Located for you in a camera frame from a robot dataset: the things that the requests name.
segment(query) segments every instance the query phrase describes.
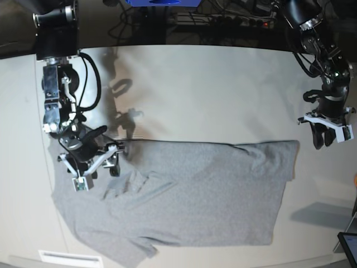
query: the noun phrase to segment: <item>blue object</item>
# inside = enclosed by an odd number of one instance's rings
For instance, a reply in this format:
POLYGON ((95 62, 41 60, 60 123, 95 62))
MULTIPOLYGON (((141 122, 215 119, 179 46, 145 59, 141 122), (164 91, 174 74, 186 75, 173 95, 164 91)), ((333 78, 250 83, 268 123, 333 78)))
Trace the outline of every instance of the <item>blue object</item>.
POLYGON ((197 7, 201 0, 126 0, 132 7, 197 7))

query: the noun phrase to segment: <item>white table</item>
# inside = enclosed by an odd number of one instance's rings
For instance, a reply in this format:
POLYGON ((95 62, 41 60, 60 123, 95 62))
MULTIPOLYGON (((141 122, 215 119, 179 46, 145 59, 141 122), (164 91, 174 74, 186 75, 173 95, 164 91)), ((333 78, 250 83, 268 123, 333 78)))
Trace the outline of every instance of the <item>white table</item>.
POLYGON ((36 92, 35 57, 0 60, 0 262, 66 251, 51 199, 36 92))
MULTIPOLYGON (((84 52, 94 58, 103 86, 99 107, 86 114, 88 124, 93 127, 108 124, 115 131, 114 136, 123 137, 124 133, 121 127, 117 129, 118 112, 124 114, 135 108, 140 111, 134 118, 136 137, 225 143, 299 140, 301 143, 295 179, 287 184, 271 246, 158 247, 160 253, 141 263, 140 268, 279 264, 284 265, 277 267, 315 267, 344 258, 344 255, 332 255, 332 249, 338 231, 348 222, 355 199, 357 140, 315 150, 310 126, 298 126, 296 122, 311 110, 302 100, 302 94, 320 89, 321 80, 307 77, 290 53, 209 46, 135 46, 84 52), (123 87, 113 87, 122 79, 132 79, 133 85, 115 98, 112 91, 123 87)), ((81 89, 85 75, 83 62, 80 59, 71 62, 81 77, 81 89)), ((40 116, 44 99, 40 88, 42 66, 43 63, 36 64, 40 116)), ((90 67, 89 70, 84 106, 92 103, 96 91, 94 73, 90 67)), ((354 88, 351 87, 349 102, 357 107, 354 88)), ((70 253, 97 255, 75 240, 61 218, 59 224, 70 253)), ((28 248, 28 252, 32 254, 38 249, 52 250, 28 248)), ((105 267, 119 267, 106 258, 104 263, 105 267)))

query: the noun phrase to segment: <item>t-shirt sleeve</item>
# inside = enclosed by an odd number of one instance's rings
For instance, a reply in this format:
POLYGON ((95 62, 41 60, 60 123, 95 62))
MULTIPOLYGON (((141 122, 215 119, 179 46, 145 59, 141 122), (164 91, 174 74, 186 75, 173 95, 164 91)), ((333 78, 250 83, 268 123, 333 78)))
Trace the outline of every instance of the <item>t-shirt sleeve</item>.
POLYGON ((136 268, 140 262, 153 257, 157 252, 145 239, 118 237, 102 231, 80 232, 77 235, 81 242, 125 268, 136 268))

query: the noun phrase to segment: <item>gray t-shirt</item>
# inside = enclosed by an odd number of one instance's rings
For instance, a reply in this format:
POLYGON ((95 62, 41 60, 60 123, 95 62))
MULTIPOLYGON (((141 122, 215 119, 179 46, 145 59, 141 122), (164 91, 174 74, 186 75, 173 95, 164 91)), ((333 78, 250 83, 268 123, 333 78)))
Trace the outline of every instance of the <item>gray t-shirt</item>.
POLYGON ((53 199, 79 241, 128 268, 154 245, 269 245, 297 148, 132 141, 120 178, 100 168, 94 188, 76 193, 52 142, 53 199))

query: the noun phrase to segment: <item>metal bracket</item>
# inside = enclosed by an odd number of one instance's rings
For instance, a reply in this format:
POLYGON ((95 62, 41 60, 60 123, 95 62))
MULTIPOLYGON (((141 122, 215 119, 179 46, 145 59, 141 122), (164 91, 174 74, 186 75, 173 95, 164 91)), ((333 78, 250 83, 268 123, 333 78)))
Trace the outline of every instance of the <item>metal bracket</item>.
MULTIPOLYGON (((345 108, 345 117, 346 122, 349 121, 352 113, 355 112, 355 109, 352 107, 345 108)), ((328 128, 332 128, 336 133, 336 140, 338 143, 353 140, 354 134, 352 125, 336 124, 331 122, 328 118, 323 118, 319 116, 314 116, 312 113, 307 113, 303 118, 299 119, 299 123, 311 122, 313 124, 322 124, 328 128)))
POLYGON ((93 173, 95 173, 101 165, 103 165, 104 168, 111 168, 112 166, 108 166, 108 160, 111 157, 115 157, 114 154, 122 151, 123 150, 120 149, 117 145, 109 145, 108 151, 100 155, 94 162, 92 162, 90 168, 88 168, 88 170, 85 171, 82 175, 79 174, 79 171, 76 171, 74 167, 68 162, 68 154, 60 154, 60 159, 73 175, 72 182, 74 190, 76 192, 81 190, 88 191, 94 186, 92 178, 93 173))
POLYGON ((76 117, 77 101, 76 98, 69 92, 70 83, 71 83, 71 79, 69 79, 67 76, 62 78, 62 84, 65 88, 65 95, 71 102, 71 113, 69 113, 69 119, 72 121, 76 117))

